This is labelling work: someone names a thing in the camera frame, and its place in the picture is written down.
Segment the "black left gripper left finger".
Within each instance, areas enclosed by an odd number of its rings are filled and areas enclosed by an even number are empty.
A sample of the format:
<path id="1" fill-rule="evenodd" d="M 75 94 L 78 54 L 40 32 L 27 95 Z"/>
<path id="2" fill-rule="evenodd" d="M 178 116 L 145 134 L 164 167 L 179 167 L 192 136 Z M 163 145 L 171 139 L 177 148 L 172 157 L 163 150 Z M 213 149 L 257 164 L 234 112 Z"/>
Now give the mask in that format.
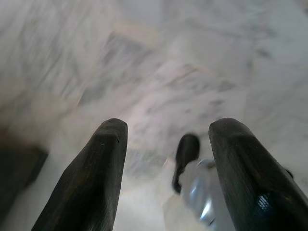
<path id="1" fill-rule="evenodd" d="M 111 231 L 127 152 L 128 126 L 104 121 L 69 164 L 34 231 Z"/>

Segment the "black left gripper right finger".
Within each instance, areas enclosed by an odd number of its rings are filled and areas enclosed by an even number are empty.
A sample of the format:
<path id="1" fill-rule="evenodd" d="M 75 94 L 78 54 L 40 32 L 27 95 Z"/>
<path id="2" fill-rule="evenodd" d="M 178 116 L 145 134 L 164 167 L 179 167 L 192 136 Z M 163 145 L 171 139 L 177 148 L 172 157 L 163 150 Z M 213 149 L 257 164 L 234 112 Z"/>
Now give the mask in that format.
<path id="1" fill-rule="evenodd" d="M 307 230 L 307 197 L 246 125 L 223 118 L 208 134 L 236 230 Z"/>

